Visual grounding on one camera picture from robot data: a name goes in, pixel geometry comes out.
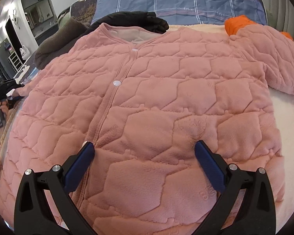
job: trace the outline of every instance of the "blue bed sheet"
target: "blue bed sheet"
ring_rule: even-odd
[[[228,18],[239,15],[267,24],[259,0],[98,0],[92,23],[118,11],[154,11],[170,25],[223,25]]]

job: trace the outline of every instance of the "neckline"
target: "neckline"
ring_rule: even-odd
[[[137,29],[137,30],[140,30],[140,31],[143,31],[143,32],[146,32],[146,33],[150,33],[149,31],[147,31],[146,29],[144,28],[141,28],[139,26],[110,26],[108,25],[107,23],[102,23],[100,26],[99,26],[100,30],[110,39],[112,40],[115,40],[117,42],[120,42],[120,43],[123,43],[123,44],[128,44],[134,48],[139,48],[143,45],[146,45],[146,44],[149,44],[155,40],[158,40],[158,39],[161,39],[165,36],[167,36],[168,34],[171,34],[171,33],[174,33],[174,32],[177,32],[177,31],[181,31],[185,28],[185,26],[181,26],[178,30],[176,31],[167,31],[165,32],[164,34],[160,34],[160,33],[155,33],[155,34],[158,34],[158,36],[156,37],[153,37],[149,40],[146,40],[146,41],[142,41],[141,43],[138,43],[138,44],[134,44],[132,42],[129,42],[129,41],[126,41],[126,40],[123,40],[117,36],[114,36],[113,34],[111,34],[109,32],[109,30],[122,30],[122,29]]]

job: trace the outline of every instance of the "blue gripper pad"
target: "blue gripper pad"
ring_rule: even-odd
[[[64,191],[74,192],[81,182],[85,172],[95,157],[94,145],[87,142],[80,150],[77,159],[74,161],[64,177]]]
[[[213,153],[207,150],[200,141],[196,143],[195,156],[197,160],[212,184],[212,187],[216,191],[223,193],[226,187],[224,173],[213,159],[212,154]]]

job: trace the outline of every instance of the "bed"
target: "bed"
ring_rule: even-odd
[[[85,3],[83,3],[85,1],[87,0],[80,0],[74,3],[70,9],[70,15],[74,13],[75,15],[80,13],[82,16],[83,13],[86,13],[86,11],[93,11],[94,22],[96,19],[103,16],[104,13],[106,15],[110,12],[122,10],[135,11],[142,9],[156,9],[156,7],[154,8],[154,6],[156,6],[156,0],[151,0],[151,3],[149,2],[149,0],[141,0],[140,3],[130,3],[130,1],[132,0],[127,3],[122,3],[122,0],[88,0],[88,5],[85,5]],[[237,14],[247,14],[248,16],[251,15],[250,17],[252,17],[253,15],[257,15],[257,18],[254,18],[254,20],[258,23],[268,24],[279,31],[289,32],[294,38],[294,7],[289,0],[244,0],[252,2],[247,8],[240,8],[238,5],[235,5],[235,2],[233,3],[233,0],[229,0],[226,6],[223,8],[227,12],[222,12],[220,15],[218,14],[220,13],[219,11],[214,10],[212,17],[208,17],[207,14],[206,17],[205,15],[200,15],[200,13],[198,13],[198,10],[200,9],[196,10],[196,1],[195,3],[193,0],[190,1],[193,2],[192,6],[184,6],[184,4],[180,6],[181,8],[183,8],[181,13],[177,13],[176,11],[168,11],[168,6],[166,8],[163,8],[164,11],[167,11],[167,14],[164,14],[163,18],[166,19],[170,25],[201,24],[202,26],[197,27],[197,30],[199,31],[220,32],[226,34],[224,27],[222,26],[222,21],[224,22],[227,18]],[[94,8],[92,7],[90,10],[87,10],[88,7],[93,6],[94,2],[96,3],[96,6]],[[89,16],[84,18],[81,17],[81,20],[89,21]],[[176,27],[171,26],[170,30],[174,31],[174,29],[176,29]],[[19,75],[19,81],[24,80],[23,76],[24,75]],[[286,173],[284,201],[277,208],[278,232],[285,225],[285,223],[294,212],[294,96],[287,95],[274,89],[270,89],[270,95],[274,105],[274,114],[276,117],[277,127],[281,132],[283,149],[282,151],[285,157]],[[284,116],[286,112],[291,114],[291,116]],[[0,157],[0,163],[2,163],[4,159],[4,147],[2,148]]]

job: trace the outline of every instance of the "doorway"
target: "doorway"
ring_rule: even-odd
[[[25,62],[25,60],[22,59],[22,55],[20,52],[20,48],[22,48],[22,45],[20,43],[20,40],[18,39],[18,36],[14,30],[11,18],[9,17],[6,25],[5,25],[6,33],[8,34],[8,37],[10,39],[10,44],[12,45],[14,51],[16,52],[17,56],[21,60],[22,63]]]

